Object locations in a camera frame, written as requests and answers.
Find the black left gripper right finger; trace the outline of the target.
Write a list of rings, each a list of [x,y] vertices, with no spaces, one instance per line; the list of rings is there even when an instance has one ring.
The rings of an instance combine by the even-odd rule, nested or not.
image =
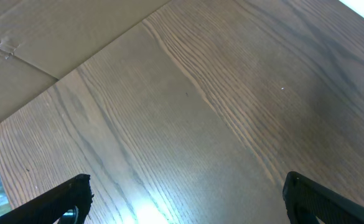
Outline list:
[[[282,197],[291,223],[364,223],[364,207],[295,171]]]

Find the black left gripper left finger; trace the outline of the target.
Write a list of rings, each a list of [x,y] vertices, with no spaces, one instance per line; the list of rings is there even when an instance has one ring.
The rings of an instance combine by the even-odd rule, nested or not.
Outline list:
[[[78,174],[44,194],[0,216],[0,224],[83,224],[93,202],[90,176]]]

